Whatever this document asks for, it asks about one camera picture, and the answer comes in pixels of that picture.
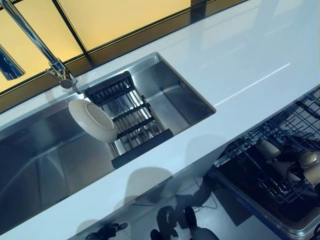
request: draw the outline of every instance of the faucet spout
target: faucet spout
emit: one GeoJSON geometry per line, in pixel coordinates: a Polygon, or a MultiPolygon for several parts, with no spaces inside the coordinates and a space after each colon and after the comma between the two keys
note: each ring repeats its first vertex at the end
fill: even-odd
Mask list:
{"type": "Polygon", "coordinates": [[[10,0],[0,0],[0,6],[5,9],[13,20],[19,25],[30,40],[37,46],[37,48],[48,59],[49,65],[55,72],[55,78],[59,80],[63,88],[69,89],[76,84],[76,78],[70,73],[63,62],[55,57],[45,43],[40,39],[36,32],[32,29],[29,23],[21,15],[18,9],[11,3],[10,0]]]}

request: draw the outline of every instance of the kitchen sink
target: kitchen sink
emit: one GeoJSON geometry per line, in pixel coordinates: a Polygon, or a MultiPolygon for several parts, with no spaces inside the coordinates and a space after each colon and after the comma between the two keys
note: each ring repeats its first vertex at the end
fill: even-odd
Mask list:
{"type": "MultiPolygon", "coordinates": [[[[157,53],[119,69],[82,92],[0,131],[0,234],[215,113],[157,53]],[[130,77],[134,94],[143,101],[137,103],[141,104],[139,109],[143,104],[147,108],[149,132],[148,128],[141,131],[152,139],[142,139],[139,129],[135,129],[140,141],[135,139],[137,143],[121,151],[117,142],[99,141],[79,127],[69,113],[68,104],[73,99],[94,101],[92,90],[123,74],[130,77]]],[[[110,110],[106,105],[100,107],[106,112],[110,110]]]]}

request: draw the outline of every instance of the sink drying rack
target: sink drying rack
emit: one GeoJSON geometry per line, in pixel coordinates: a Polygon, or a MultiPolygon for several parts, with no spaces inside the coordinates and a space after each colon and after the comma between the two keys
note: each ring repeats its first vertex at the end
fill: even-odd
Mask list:
{"type": "Polygon", "coordinates": [[[136,89],[128,71],[86,90],[85,95],[110,116],[120,131],[117,140],[109,143],[115,168],[173,137],[136,89]]]}

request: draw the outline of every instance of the black trim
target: black trim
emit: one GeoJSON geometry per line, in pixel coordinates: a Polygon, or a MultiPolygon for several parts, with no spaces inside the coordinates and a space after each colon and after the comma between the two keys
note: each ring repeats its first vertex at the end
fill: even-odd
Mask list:
{"type": "Polygon", "coordinates": [[[191,23],[198,22],[206,17],[206,0],[191,0],[191,23]]]}
{"type": "Polygon", "coordinates": [[[102,47],[94,49],[93,52],[89,51],[89,55],[97,66],[101,66],[190,24],[191,10],[189,9],[169,19],[162,20],[151,26],[148,25],[145,29],[134,34],[127,34],[126,37],[116,42],[104,44],[102,47]]]}
{"type": "Polygon", "coordinates": [[[121,168],[123,165],[131,162],[133,159],[136,159],[142,154],[164,143],[173,136],[174,134],[172,133],[172,131],[170,129],[167,129],[161,132],[160,134],[154,136],[153,138],[149,139],[148,141],[144,142],[143,144],[140,144],[132,148],[131,150],[125,152],[124,154],[116,157],[115,159],[111,160],[112,166],[115,169],[121,168]]]}
{"type": "Polygon", "coordinates": [[[83,42],[81,41],[80,37],[78,36],[74,26],[72,26],[71,22],[69,21],[67,15],[65,14],[65,11],[62,9],[60,3],[57,0],[52,0],[55,8],[57,9],[57,11],[59,12],[60,16],[62,17],[65,25],[68,27],[69,31],[71,32],[72,36],[74,37],[76,43],[79,45],[79,47],[81,48],[84,56],[87,58],[87,60],[89,61],[91,67],[95,67],[94,62],[92,61],[91,57],[88,55],[88,51],[85,47],[85,45],[83,44],[83,42]]]}
{"type": "Polygon", "coordinates": [[[154,22],[152,22],[152,23],[150,23],[150,24],[148,24],[148,25],[146,25],[146,26],[143,26],[143,27],[137,29],[137,30],[134,30],[134,31],[132,31],[132,32],[129,32],[129,33],[127,33],[127,34],[125,34],[125,35],[122,35],[122,36],[120,36],[120,37],[117,37],[117,38],[114,39],[114,40],[108,41],[108,42],[106,42],[106,43],[104,43],[104,44],[102,44],[102,45],[100,45],[100,46],[94,47],[94,48],[88,50],[88,53],[91,54],[91,53],[96,52],[96,51],[98,51],[98,50],[100,50],[100,49],[103,49],[104,47],[106,47],[106,46],[108,46],[108,45],[115,44],[116,42],[119,42],[120,40],[123,40],[123,39],[125,39],[125,38],[128,38],[128,37],[130,37],[130,36],[132,36],[132,35],[138,34],[139,32],[144,31],[144,30],[147,30],[147,29],[149,29],[149,28],[152,28],[152,27],[154,27],[154,26],[156,26],[156,25],[159,25],[159,24],[161,24],[162,22],[166,22],[166,21],[170,20],[171,18],[178,17],[179,15],[181,15],[181,14],[183,14],[183,13],[185,13],[185,12],[189,12],[190,9],[191,9],[191,7],[188,7],[188,8],[185,8],[185,9],[181,10],[181,11],[178,11],[178,12],[176,12],[176,13],[173,13],[173,14],[171,14],[171,15],[169,15],[169,16],[166,16],[166,17],[164,17],[164,18],[162,18],[162,19],[160,19],[160,20],[154,21],[154,22]]]}

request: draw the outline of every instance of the yellow backsplash panel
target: yellow backsplash panel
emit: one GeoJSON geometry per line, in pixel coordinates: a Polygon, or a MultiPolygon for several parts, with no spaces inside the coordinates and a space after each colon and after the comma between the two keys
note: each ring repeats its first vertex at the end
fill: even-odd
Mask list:
{"type": "Polygon", "coordinates": [[[190,0],[60,0],[90,50],[190,7],[190,0]]]}
{"type": "MultiPolygon", "coordinates": [[[[66,61],[82,53],[51,0],[23,0],[15,6],[56,57],[66,61]]],[[[25,75],[11,81],[0,73],[2,92],[50,66],[5,10],[0,11],[0,23],[0,44],[25,70],[25,75]]]]}

